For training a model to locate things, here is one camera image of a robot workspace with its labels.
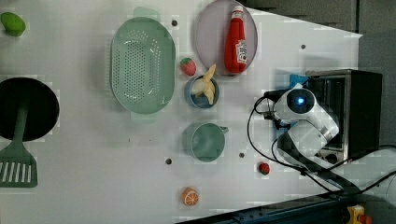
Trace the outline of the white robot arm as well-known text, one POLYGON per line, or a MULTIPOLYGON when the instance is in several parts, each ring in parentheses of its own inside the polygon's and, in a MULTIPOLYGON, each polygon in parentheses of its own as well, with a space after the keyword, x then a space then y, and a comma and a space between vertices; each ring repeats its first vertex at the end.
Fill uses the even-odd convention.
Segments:
POLYGON ((301 84, 291 89, 272 91, 276 121, 290 124, 277 140, 277 150, 285 161, 309 173, 315 173, 346 192, 356 192, 351 181, 332 172, 331 165, 316 157, 338 133, 329 113, 318 104, 314 93, 301 84))

